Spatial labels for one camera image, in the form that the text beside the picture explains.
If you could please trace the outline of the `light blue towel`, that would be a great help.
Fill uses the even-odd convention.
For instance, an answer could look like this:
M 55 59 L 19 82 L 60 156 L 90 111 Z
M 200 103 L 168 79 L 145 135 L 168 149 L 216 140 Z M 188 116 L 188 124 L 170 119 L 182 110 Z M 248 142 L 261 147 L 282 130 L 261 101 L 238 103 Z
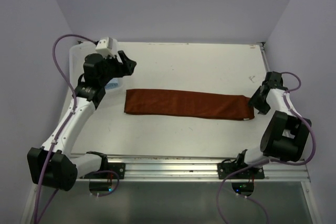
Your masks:
M 112 92 L 114 90 L 119 90 L 122 88 L 123 80 L 122 78 L 113 78 L 105 85 L 106 92 Z

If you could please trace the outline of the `brown rust towel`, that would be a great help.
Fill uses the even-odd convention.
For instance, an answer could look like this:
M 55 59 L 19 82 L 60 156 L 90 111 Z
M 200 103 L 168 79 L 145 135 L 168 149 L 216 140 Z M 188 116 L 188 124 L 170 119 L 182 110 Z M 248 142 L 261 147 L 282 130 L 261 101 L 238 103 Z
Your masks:
M 165 89 L 129 89 L 124 112 L 132 115 L 167 115 L 214 120 L 244 121 L 255 118 L 243 95 Z

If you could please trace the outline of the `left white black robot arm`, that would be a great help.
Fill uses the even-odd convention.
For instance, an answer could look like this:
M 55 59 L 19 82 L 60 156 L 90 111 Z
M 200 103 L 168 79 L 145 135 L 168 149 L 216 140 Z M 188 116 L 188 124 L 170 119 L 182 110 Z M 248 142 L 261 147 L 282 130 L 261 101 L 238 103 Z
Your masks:
M 32 147 L 27 154 L 34 184 L 69 191 L 80 177 L 107 176 L 106 154 L 88 151 L 73 159 L 69 155 L 84 125 L 105 96 L 105 86 L 112 79 L 132 75 L 136 65 L 122 50 L 116 56 L 94 53 L 85 57 L 83 74 L 78 78 L 65 116 L 42 146 Z

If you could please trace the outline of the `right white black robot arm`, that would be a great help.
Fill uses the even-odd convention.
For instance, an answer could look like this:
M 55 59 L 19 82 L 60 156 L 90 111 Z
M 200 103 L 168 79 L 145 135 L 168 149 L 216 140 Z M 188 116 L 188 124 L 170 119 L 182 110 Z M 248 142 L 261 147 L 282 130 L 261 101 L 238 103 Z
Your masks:
M 246 178 L 253 167 L 267 163 L 279 163 L 290 166 L 305 165 L 316 152 L 316 141 L 311 121 L 295 109 L 290 100 L 290 92 L 301 87 L 300 78 L 287 72 L 298 81 L 298 86 L 288 89 L 283 84 L 284 72 L 268 72 L 261 86 L 248 101 L 248 105 L 266 115 L 272 105 L 277 108 L 261 138 L 260 146 L 243 150 L 238 154 L 234 172 L 240 178 Z

